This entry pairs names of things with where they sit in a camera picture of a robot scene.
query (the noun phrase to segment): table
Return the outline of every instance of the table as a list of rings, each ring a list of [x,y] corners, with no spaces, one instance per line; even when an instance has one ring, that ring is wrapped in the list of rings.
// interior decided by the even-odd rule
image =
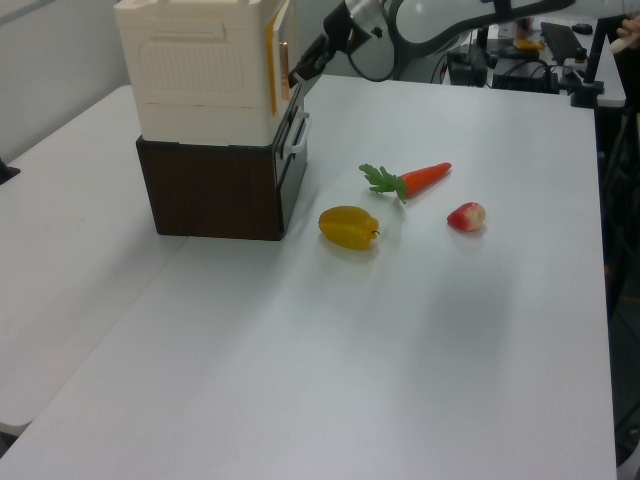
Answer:
[[[532,40],[540,39],[540,24],[542,22],[555,23],[558,25],[567,25],[572,26],[577,23],[589,23],[593,27],[593,31],[595,32],[596,23],[595,21],[585,22],[585,20],[569,20],[565,18],[556,18],[556,17],[535,17],[534,22],[531,26],[532,31],[534,32],[531,35]],[[593,35],[581,35],[576,33],[576,37],[580,44],[587,49],[587,52],[591,51],[591,44],[593,42]],[[489,38],[498,38],[498,26],[493,25],[489,29]],[[599,107],[611,107],[611,108],[622,108],[626,103],[627,96],[624,92],[624,87],[622,85],[622,81],[620,80],[620,75],[618,74],[618,67],[616,66],[616,61],[609,49],[609,39],[605,38],[604,46],[602,48],[602,53],[600,55],[600,62],[598,64],[598,70],[596,71],[596,80],[603,82],[604,84],[604,92],[598,96],[598,106]],[[553,61],[551,51],[549,48],[545,48],[542,52],[540,52],[540,59],[547,62],[549,65],[555,65],[556,62]],[[563,72],[562,69],[557,68],[555,72],[558,74],[558,77],[561,77]],[[491,85],[491,79],[493,78],[493,70],[489,69],[487,75],[487,81],[489,85]],[[447,71],[444,79],[444,83],[450,84],[449,80],[449,72]]]
[[[189,238],[0,478],[615,479],[592,112],[327,76],[306,108],[284,240]],[[406,205],[357,169],[445,160]],[[446,224],[467,201],[480,234]],[[373,251],[320,236],[341,204]]]
[[[155,232],[130,87],[0,186],[0,431],[20,434],[185,238]]]

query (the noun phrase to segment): white wall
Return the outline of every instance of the white wall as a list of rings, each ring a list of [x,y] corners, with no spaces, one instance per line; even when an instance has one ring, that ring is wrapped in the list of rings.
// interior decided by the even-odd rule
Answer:
[[[128,82],[115,3],[55,0],[0,24],[0,158],[5,162]]]

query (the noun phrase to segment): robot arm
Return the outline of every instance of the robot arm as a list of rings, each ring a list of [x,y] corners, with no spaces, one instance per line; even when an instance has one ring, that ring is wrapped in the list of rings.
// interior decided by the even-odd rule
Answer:
[[[372,35],[388,34],[404,57],[425,57],[454,46],[470,30],[562,11],[571,17],[607,18],[640,10],[640,0],[344,0],[324,20],[320,35],[292,72],[318,75],[339,50],[352,53]]]

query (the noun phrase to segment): electronic equipment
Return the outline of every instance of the electronic equipment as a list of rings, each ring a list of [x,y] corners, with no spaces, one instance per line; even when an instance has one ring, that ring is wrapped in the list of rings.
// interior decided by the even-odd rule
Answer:
[[[559,93],[558,75],[537,62],[498,59],[491,88],[522,92]]]
[[[540,28],[553,59],[559,65],[563,65],[567,58],[586,58],[586,49],[582,47],[570,27],[542,22]]]

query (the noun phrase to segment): orange carrot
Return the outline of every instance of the orange carrot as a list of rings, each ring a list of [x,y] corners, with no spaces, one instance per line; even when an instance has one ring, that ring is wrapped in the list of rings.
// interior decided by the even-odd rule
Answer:
[[[377,193],[396,192],[398,198],[404,202],[407,197],[416,195],[444,177],[451,168],[451,164],[441,163],[405,173],[399,177],[391,175],[384,167],[380,167],[378,170],[365,163],[359,168],[365,173],[365,178],[369,183],[373,185],[369,187],[369,190]]]

